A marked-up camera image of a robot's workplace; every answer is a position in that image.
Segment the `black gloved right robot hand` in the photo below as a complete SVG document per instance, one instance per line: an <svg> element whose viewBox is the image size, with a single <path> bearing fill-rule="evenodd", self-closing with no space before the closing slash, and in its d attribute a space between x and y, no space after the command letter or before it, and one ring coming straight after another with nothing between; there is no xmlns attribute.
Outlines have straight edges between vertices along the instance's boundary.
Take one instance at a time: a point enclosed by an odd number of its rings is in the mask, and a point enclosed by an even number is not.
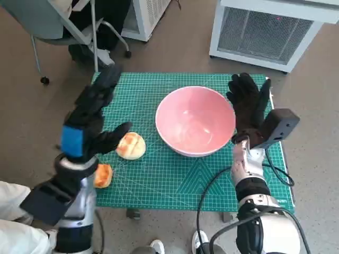
<svg viewBox="0 0 339 254"><path fill-rule="evenodd" d="M232 103L236 117L236 134L233 142L249 140L251 148L263 142L260 126L270 98L271 79L267 78L258 88L248 73L233 74L228 82L227 99Z"/></svg>

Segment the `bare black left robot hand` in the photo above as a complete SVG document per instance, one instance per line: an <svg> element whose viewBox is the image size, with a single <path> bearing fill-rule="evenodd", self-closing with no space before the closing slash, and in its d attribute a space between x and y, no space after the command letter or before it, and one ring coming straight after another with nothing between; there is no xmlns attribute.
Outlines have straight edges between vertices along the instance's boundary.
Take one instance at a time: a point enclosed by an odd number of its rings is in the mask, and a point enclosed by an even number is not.
<svg viewBox="0 0 339 254"><path fill-rule="evenodd" d="M110 65L102 70L75 101L74 109L65 118L60 150L72 162L85 163L97 154L114 151L129 132L131 122L124 122L113 131L103 131L103 108L113 99L122 68Z"/></svg>

